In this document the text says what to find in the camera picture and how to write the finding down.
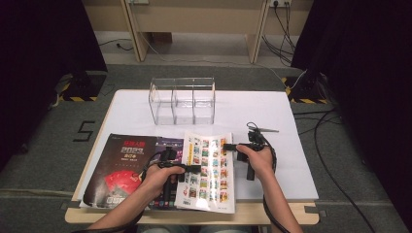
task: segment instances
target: magazine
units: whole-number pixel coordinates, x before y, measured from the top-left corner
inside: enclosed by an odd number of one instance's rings
[[[231,133],[221,136],[185,135],[182,163],[201,165],[199,174],[185,173],[178,183],[175,205],[178,208],[234,214],[234,168]]]
[[[92,208],[115,208],[140,185],[149,159],[166,146],[176,150],[173,159],[181,161],[183,139],[111,134],[86,187],[83,202]],[[160,196],[152,207],[174,207],[175,194],[176,186],[172,186],[171,203],[159,202],[164,198]]]

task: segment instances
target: hand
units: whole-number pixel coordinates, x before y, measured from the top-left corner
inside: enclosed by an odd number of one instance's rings
[[[259,180],[261,180],[266,173],[273,174],[273,158],[270,147],[264,147],[263,150],[254,151],[244,145],[237,145],[236,149],[248,155],[252,168],[255,170],[255,175]]]
[[[150,189],[150,194],[156,198],[163,190],[163,185],[166,183],[169,176],[176,176],[176,174],[185,173],[185,169],[179,166],[170,168],[159,168],[157,165],[149,167],[145,180],[141,186],[147,186]]]

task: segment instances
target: red magazine cover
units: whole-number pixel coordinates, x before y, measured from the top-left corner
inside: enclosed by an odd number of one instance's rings
[[[114,208],[142,182],[143,167],[156,152],[158,137],[111,134],[87,185],[83,201]]]

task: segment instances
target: red graphic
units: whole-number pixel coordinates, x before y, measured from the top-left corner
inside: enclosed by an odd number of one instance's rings
[[[116,187],[127,194],[131,194],[142,182],[139,174],[133,171],[117,171],[105,177],[105,182],[110,191]]]

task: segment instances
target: acrylic divider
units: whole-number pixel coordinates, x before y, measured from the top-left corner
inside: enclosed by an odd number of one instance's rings
[[[155,124],[213,124],[213,78],[152,79],[149,103]]]

